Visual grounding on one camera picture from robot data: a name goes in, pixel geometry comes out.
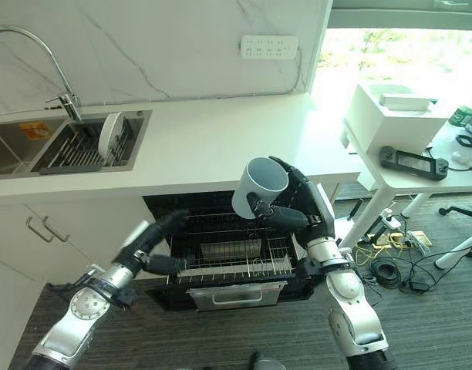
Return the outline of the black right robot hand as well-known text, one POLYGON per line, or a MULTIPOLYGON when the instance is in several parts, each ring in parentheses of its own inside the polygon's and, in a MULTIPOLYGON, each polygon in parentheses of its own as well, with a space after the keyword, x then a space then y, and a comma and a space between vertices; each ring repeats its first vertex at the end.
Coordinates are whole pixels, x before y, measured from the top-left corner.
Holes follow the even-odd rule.
POLYGON ((269 202, 255 192, 246 195, 258 220, 276 230, 293 233, 299 245, 328 237, 335 238, 335 216, 326 193, 300 170, 278 157, 270 156, 288 177, 288 186, 269 202))

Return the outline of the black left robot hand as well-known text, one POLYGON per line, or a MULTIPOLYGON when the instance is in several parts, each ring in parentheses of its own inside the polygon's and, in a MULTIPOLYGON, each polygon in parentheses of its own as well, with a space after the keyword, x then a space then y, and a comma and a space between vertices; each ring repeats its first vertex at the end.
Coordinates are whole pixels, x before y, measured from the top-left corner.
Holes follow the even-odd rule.
POLYGON ((131 271, 133 276, 136 276, 139 271, 170 275, 187 270, 186 258, 150 254, 166 236, 181 234, 185 230, 188 214, 187 210, 177 210, 160 223, 147 223, 145 227, 141 227, 138 235, 120 249, 113 263, 123 265, 131 271))

